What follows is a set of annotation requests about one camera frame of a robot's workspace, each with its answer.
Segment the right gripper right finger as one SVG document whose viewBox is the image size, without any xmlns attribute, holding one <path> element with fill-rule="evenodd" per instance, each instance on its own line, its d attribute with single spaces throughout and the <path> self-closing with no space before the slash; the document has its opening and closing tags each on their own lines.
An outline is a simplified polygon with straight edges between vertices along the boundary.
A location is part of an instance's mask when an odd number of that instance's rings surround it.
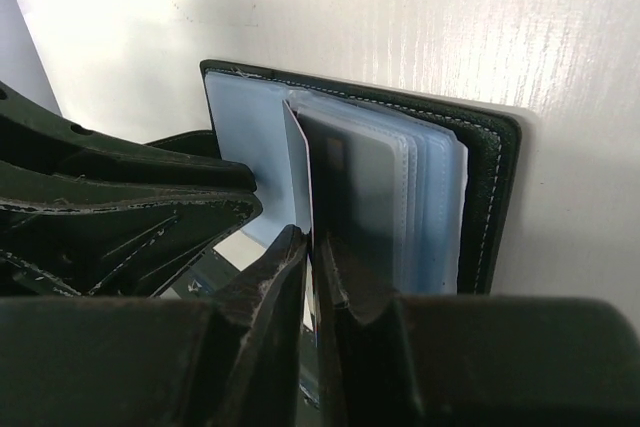
<svg viewBox="0 0 640 427">
<path fill-rule="evenodd" d="M 313 274 L 327 426 L 639 422 L 639 340 L 607 303 L 404 295 L 332 238 Z"/>
</svg>

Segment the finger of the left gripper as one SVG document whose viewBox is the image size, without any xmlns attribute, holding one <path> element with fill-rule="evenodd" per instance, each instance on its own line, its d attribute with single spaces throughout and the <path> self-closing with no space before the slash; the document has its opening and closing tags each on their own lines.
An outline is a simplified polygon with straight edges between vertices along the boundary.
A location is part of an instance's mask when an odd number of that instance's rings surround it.
<svg viewBox="0 0 640 427">
<path fill-rule="evenodd" d="M 1 90 L 1 292 L 152 297 L 262 210 L 198 130 L 148 144 Z"/>
</svg>

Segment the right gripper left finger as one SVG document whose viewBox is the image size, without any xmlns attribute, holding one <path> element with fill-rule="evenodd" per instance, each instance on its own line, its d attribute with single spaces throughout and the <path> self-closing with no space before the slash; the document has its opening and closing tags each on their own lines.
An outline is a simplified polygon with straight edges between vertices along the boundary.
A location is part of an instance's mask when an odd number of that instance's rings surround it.
<svg viewBox="0 0 640 427">
<path fill-rule="evenodd" d="M 5 426 L 291 426 L 308 240 L 285 227 L 213 296 L 1 303 Z"/>
</svg>

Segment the black leather card holder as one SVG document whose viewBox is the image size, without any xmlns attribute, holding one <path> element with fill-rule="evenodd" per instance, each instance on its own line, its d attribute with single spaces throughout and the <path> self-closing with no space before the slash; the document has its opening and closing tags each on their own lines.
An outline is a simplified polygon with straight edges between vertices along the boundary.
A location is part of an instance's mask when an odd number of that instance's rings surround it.
<svg viewBox="0 0 640 427">
<path fill-rule="evenodd" d="M 270 244 L 295 224 L 283 101 L 381 129 L 401 145 L 393 282 L 414 294 L 491 289 L 521 144 L 518 122 L 414 94 L 264 67 L 200 65 L 221 155 L 250 168 L 262 213 L 243 230 Z"/>
</svg>

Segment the silver card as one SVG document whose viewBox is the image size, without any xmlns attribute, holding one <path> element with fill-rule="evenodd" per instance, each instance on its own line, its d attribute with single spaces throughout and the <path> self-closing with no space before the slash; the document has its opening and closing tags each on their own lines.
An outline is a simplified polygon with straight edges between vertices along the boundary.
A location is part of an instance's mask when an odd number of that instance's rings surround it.
<svg viewBox="0 0 640 427">
<path fill-rule="evenodd" d="M 283 112 L 291 170 L 295 225 L 307 237 L 308 242 L 303 323 L 313 333 L 314 342 L 317 342 L 316 300 L 312 271 L 314 219 L 309 145 L 288 100 L 283 101 Z"/>
</svg>

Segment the dark credit card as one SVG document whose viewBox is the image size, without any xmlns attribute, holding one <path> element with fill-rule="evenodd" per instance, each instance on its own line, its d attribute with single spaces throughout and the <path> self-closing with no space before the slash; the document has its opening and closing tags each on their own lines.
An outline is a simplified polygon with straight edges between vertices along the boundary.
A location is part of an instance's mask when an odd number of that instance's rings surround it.
<svg viewBox="0 0 640 427">
<path fill-rule="evenodd" d="M 298 120 L 309 143 L 317 231 L 333 234 L 380 280 L 392 283 L 401 224 L 399 141 L 367 123 L 320 111 L 300 109 Z"/>
</svg>

